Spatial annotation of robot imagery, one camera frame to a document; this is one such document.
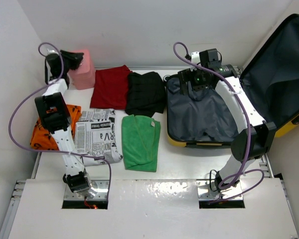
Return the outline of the dark red cloth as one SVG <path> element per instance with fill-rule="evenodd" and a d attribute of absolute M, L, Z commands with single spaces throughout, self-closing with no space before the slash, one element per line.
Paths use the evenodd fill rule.
<path fill-rule="evenodd" d="M 128 75 L 126 66 L 96 70 L 90 108 L 124 110 L 127 105 Z"/>

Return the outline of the pink box with handle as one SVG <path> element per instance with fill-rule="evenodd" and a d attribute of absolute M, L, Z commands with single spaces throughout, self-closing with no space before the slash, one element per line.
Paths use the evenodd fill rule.
<path fill-rule="evenodd" d="M 95 85 L 95 68 L 88 49 L 73 51 L 74 53 L 83 53 L 83 60 L 78 69 L 68 72 L 72 83 L 77 90 L 94 88 Z"/>

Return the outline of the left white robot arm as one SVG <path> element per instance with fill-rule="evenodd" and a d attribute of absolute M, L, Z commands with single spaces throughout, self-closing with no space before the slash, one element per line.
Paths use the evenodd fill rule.
<path fill-rule="evenodd" d="M 47 90 L 35 98 L 36 109 L 44 129 L 55 140 L 65 164 L 63 181 L 72 193 L 85 199 L 92 196 L 92 181 L 86 172 L 82 157 L 77 153 L 72 137 L 72 119 L 64 101 L 64 93 L 69 88 L 67 76 L 68 61 L 62 53 L 48 50 L 45 56 L 45 76 Z"/>

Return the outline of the green microfiber towel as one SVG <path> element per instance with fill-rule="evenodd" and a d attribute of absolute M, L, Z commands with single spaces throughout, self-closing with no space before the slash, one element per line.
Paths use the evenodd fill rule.
<path fill-rule="evenodd" d="M 122 151 L 126 170 L 157 171 L 161 125 L 146 116 L 125 116 L 122 119 Z"/>

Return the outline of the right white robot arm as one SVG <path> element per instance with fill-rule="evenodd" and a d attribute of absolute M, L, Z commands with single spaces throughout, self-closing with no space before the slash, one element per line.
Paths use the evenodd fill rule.
<path fill-rule="evenodd" d="M 231 65 L 222 65 L 218 51 L 187 53 L 189 68 L 168 84 L 168 130 L 185 142 L 231 145 L 231 156 L 216 172 L 211 191 L 238 183 L 240 176 L 272 145 L 276 126 L 252 105 Z"/>

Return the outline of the newspaper print cloth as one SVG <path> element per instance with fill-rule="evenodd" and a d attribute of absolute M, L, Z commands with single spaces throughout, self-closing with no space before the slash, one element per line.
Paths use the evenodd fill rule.
<path fill-rule="evenodd" d="M 123 159 L 117 149 L 115 119 L 114 109 L 82 112 L 75 126 L 75 144 L 79 154 L 92 156 L 83 158 L 84 166 L 118 163 Z"/>

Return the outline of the orange black patterned cloth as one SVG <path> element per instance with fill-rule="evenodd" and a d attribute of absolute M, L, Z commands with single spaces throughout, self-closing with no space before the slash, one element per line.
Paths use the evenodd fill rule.
<path fill-rule="evenodd" d="M 74 139 L 76 122 L 80 119 L 82 115 L 81 106 L 77 105 L 67 105 L 67 108 L 71 116 L 71 134 Z M 40 118 L 37 119 L 34 126 L 32 137 L 30 140 L 30 146 L 36 150 L 58 150 L 58 145 L 54 138 L 50 135 L 48 130 L 46 130 L 42 124 Z"/>

